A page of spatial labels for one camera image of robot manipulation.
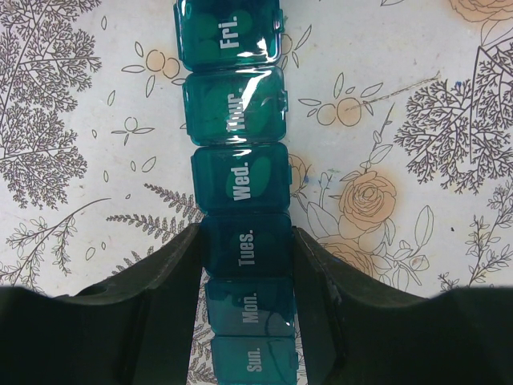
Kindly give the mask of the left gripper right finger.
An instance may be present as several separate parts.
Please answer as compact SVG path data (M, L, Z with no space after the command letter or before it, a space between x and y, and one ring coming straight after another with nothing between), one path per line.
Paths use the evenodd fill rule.
M512 291L397 290L293 231L293 280L311 384L509 384Z

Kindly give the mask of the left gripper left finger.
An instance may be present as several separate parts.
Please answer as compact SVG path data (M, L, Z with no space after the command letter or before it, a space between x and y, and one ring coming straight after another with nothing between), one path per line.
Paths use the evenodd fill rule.
M81 290L1 289L4 384L184 384L201 278L200 228Z

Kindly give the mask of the teal weekly pill organizer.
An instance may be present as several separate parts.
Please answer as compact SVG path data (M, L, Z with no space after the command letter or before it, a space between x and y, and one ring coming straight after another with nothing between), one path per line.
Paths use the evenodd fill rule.
M277 1L173 7L220 384L295 384L288 94Z

